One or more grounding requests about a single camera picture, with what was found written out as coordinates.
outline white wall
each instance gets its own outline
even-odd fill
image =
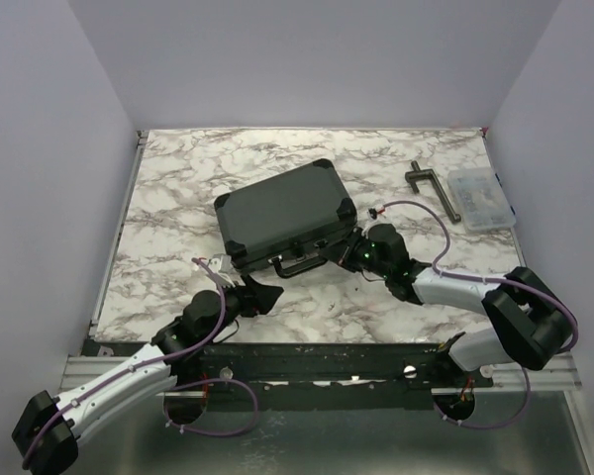
[[[69,0],[141,128],[487,126],[558,0]]]
[[[0,474],[85,336],[136,134],[64,0],[0,0]]]
[[[594,0],[563,0],[490,129],[526,259],[579,319],[594,420]]]

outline suitcase handle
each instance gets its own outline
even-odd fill
[[[273,267],[275,268],[275,272],[279,277],[282,279],[290,279],[299,274],[303,274],[309,270],[315,269],[324,265],[328,262],[328,259],[318,255],[316,257],[311,257],[310,259],[304,260],[303,262],[299,262],[298,264],[291,265],[290,267],[282,267],[281,260],[278,257],[275,257],[271,261],[273,263]]]

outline suitcase lid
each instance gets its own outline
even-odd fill
[[[326,159],[253,183],[214,202],[225,251],[257,260],[356,223],[356,208]]]

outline marble table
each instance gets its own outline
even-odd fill
[[[327,158],[335,164],[359,210],[393,199],[431,206],[453,236],[443,263],[450,269],[507,272],[519,264],[509,231],[469,235],[453,225],[429,182],[414,195],[404,174],[416,159],[432,167],[446,188],[454,169],[488,166],[477,130],[175,130],[152,131],[113,263],[95,339],[147,341],[179,315],[191,296],[213,288],[190,262],[224,252],[214,199],[277,173]],[[415,207],[388,210],[412,256],[431,260],[445,239],[432,218]],[[442,306],[394,299],[380,283],[366,282],[329,263],[290,280],[272,270],[254,275],[282,285],[284,295],[267,316],[240,319],[232,341],[420,342],[489,326],[481,316]]]

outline black case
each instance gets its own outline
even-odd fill
[[[214,208],[240,274],[273,265],[289,278],[323,265],[326,259],[312,254],[356,225],[354,202],[326,159],[219,196]],[[297,263],[286,267],[291,260]]]

